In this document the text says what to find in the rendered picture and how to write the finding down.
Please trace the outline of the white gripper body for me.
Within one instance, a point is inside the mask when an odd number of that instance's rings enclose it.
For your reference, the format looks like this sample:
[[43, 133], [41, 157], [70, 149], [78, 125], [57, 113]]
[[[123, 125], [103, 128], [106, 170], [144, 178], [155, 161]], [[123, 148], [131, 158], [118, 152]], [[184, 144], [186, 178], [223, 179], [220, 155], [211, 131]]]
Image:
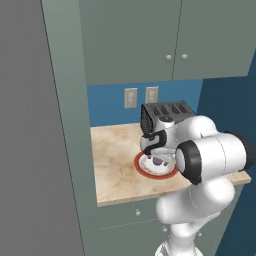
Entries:
[[143, 150], [143, 152], [144, 152], [145, 155], [156, 157], [156, 158], [159, 158], [159, 159], [162, 159], [162, 160], [169, 160], [175, 154], [174, 149], [165, 148], [165, 147], [155, 148], [155, 149], [150, 149], [149, 147], [147, 147], [146, 149]]

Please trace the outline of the red rimmed white plate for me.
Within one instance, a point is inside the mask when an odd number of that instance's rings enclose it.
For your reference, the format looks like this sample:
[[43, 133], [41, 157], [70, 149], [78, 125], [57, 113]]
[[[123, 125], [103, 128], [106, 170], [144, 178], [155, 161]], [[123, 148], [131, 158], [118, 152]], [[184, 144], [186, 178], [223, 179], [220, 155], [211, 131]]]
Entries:
[[176, 165], [166, 165], [166, 172], [164, 173], [154, 172], [153, 170], [145, 167], [146, 160], [147, 156], [143, 152], [138, 153], [134, 158], [134, 167], [142, 176], [154, 180], [165, 180], [175, 176], [178, 173]]

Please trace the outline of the black and silver toaster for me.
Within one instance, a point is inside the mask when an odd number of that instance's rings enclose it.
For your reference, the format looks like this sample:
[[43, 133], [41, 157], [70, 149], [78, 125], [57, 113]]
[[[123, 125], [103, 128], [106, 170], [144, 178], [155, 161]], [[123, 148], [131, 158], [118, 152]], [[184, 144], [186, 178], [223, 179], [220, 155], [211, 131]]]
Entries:
[[161, 117], [170, 117], [175, 123], [195, 116], [196, 113], [185, 101], [144, 103], [141, 105], [140, 127], [144, 135], [155, 131], [157, 120]]

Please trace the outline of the grey-green drawer front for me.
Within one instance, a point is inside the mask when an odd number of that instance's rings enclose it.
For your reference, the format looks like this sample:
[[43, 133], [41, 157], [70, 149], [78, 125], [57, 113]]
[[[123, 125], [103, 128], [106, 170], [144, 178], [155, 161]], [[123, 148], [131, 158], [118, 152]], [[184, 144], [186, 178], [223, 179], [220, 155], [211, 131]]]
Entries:
[[156, 199], [122, 203], [100, 207], [98, 210], [98, 225], [100, 229], [119, 227], [126, 224], [139, 223], [156, 219]]

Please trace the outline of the tall grey-green cabinet panel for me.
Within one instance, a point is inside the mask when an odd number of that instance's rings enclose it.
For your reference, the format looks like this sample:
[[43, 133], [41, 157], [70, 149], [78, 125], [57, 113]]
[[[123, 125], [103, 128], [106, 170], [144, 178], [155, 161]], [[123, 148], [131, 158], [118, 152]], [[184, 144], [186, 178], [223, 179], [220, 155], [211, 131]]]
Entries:
[[79, 0], [42, 0], [85, 256], [100, 256]]

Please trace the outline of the grey-green base cupboard door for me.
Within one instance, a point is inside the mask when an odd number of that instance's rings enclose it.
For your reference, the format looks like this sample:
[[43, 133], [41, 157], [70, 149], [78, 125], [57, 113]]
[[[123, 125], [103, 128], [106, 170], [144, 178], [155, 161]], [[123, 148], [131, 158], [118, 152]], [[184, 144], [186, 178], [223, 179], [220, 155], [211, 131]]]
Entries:
[[97, 256], [154, 256], [167, 234], [156, 219], [101, 229]]
[[197, 234], [195, 244], [203, 256], [215, 256], [242, 190], [243, 185], [236, 185], [235, 197], [230, 205], [198, 231], [202, 236], [198, 237]]

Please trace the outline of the grey-green upper cupboard door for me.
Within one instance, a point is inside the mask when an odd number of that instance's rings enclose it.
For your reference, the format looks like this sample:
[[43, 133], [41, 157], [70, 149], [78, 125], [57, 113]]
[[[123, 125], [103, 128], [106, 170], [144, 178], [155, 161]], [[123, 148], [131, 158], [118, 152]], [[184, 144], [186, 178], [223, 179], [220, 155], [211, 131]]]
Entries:
[[256, 0], [182, 0], [175, 80], [245, 76], [255, 50]]
[[170, 80], [180, 9], [181, 0], [79, 0], [86, 82]]

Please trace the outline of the white wall outlet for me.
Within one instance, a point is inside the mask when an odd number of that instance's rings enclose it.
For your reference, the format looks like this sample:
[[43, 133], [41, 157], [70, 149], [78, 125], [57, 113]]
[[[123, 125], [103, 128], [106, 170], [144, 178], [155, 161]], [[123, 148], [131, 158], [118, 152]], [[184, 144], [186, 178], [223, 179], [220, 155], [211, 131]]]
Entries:
[[147, 87], [145, 94], [146, 103], [157, 103], [158, 102], [158, 87]]
[[137, 89], [126, 88], [124, 91], [124, 107], [136, 108], [137, 107]]

